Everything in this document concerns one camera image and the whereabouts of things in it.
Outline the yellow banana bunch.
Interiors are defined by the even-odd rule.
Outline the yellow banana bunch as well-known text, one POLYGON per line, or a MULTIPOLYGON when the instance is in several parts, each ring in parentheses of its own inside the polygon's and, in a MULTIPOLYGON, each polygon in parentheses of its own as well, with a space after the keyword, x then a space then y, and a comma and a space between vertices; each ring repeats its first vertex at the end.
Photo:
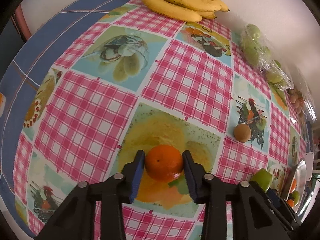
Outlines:
POLYGON ((216 18, 217 11, 229 12, 221 0, 142 0, 151 11, 184 22, 200 22, 216 18))

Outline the brown kiwi far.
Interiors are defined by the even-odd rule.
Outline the brown kiwi far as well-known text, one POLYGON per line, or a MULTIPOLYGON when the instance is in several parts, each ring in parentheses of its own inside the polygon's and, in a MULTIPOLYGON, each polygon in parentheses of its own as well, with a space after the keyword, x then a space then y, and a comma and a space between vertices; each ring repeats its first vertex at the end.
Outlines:
POLYGON ((239 142, 247 142, 251 137, 251 129, 247 124, 238 124, 233 131, 234 137, 239 142))

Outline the pink checkered fruit tablecloth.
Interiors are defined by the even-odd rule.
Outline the pink checkered fruit tablecloth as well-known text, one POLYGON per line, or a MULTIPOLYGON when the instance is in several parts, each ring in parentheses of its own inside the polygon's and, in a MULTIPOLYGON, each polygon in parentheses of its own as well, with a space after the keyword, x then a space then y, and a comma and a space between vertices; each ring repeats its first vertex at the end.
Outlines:
POLYGON ((1 80, 1 197, 33 238, 78 182, 104 181, 136 148, 161 144, 229 183, 265 168, 282 190, 310 149, 291 101, 216 21, 173 20, 141 0, 78 0, 1 80), (249 141, 235 139, 238 124, 249 141))

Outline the silver metal plate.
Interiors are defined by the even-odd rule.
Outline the silver metal plate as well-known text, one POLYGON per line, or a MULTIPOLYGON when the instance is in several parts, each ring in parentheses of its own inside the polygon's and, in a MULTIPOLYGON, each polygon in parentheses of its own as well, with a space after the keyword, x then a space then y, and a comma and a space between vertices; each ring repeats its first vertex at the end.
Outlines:
POLYGON ((296 178, 297 180, 296 190, 300 194, 300 200, 299 203, 292 209, 293 211, 295 211, 295 213, 297 213, 302 203, 302 196, 306 185, 306 162, 304 158, 302 158, 299 163, 291 170, 287 181, 284 184, 283 190, 281 192, 281 198, 283 198, 284 200, 288 200, 289 198, 291 198, 290 187, 294 178, 296 178))

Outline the orange tangerine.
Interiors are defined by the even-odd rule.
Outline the orange tangerine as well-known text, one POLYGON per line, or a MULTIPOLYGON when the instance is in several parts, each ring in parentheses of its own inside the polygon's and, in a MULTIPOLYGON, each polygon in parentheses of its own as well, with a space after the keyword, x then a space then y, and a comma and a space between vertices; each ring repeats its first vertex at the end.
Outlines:
POLYGON ((288 199, 287 201, 287 204, 291 207, 291 208, 293 208, 294 207, 294 201, 293 200, 291 200, 291 199, 288 199))
POLYGON ((295 191, 296 187, 297 187, 297 180, 296 180, 296 178, 294 178, 293 181, 292 181, 291 187, 290 187, 290 193, 295 191))
POLYGON ((145 169, 155 181, 170 183, 183 171, 183 158, 180 151, 170 145, 158 145, 146 155, 145 169))

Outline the white rectangular device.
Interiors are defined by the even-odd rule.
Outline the white rectangular device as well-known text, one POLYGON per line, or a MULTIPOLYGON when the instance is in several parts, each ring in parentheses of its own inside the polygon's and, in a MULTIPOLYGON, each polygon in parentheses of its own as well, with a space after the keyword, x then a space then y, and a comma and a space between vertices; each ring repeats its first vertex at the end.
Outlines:
POLYGON ((306 153, 304 159, 306 162, 306 181, 310 181, 312 178, 314 153, 313 152, 306 153))

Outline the clear tray of green apples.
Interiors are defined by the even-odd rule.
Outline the clear tray of green apples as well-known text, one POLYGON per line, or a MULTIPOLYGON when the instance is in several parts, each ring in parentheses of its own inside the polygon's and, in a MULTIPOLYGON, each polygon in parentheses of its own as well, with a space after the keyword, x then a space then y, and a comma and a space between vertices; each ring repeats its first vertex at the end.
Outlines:
POLYGON ((240 48, 246 62, 261 72, 268 83, 279 90, 294 87, 287 64, 256 25, 245 25, 240 36, 240 48))

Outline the green mango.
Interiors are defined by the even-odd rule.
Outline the green mango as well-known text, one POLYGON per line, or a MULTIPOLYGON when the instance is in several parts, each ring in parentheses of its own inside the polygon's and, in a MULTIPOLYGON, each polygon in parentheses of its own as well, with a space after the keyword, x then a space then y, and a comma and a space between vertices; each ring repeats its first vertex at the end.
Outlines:
POLYGON ((300 194, 297 190, 291 193, 291 199, 293 200, 294 206, 296 206, 299 203, 300 194))
POLYGON ((266 169, 261 168, 251 177, 251 181, 255 181, 265 192, 268 191, 272 184, 273 176, 266 169))

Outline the clear box of longans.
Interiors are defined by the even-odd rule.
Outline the clear box of longans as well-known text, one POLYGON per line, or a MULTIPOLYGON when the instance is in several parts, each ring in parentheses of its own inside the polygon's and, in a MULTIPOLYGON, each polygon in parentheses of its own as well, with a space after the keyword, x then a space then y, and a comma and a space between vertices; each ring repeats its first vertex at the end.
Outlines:
POLYGON ((292 104, 296 113, 305 116, 310 122, 316 122, 315 103, 307 83, 305 81, 298 84, 293 82, 292 88, 288 88, 287 92, 290 95, 290 99, 293 96, 295 97, 295 101, 292 104))

